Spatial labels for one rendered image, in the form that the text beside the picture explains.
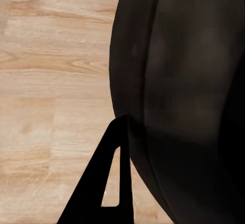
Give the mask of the cauldron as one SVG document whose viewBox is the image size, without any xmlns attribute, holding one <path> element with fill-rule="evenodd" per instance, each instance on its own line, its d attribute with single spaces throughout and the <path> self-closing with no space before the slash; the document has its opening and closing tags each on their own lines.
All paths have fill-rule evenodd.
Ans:
<svg viewBox="0 0 245 224">
<path fill-rule="evenodd" d="M 245 127 L 245 0 L 119 0 L 109 80 L 129 153 L 174 224 L 245 224 L 217 152 L 222 117 Z"/>
</svg>

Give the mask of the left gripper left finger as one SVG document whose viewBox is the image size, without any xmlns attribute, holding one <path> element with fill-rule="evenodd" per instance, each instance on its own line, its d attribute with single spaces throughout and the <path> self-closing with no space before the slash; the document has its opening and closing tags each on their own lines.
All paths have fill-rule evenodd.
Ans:
<svg viewBox="0 0 245 224">
<path fill-rule="evenodd" d="M 120 147 L 119 205 L 101 207 L 115 150 Z M 134 224 L 127 116 L 109 124 L 57 224 Z"/>
</svg>

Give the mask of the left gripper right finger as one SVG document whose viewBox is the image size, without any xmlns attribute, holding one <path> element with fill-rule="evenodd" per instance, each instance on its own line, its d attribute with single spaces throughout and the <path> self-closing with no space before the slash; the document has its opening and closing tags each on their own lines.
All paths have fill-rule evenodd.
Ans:
<svg viewBox="0 0 245 224">
<path fill-rule="evenodd" d="M 245 202 L 245 127 L 222 117 L 217 152 Z"/>
</svg>

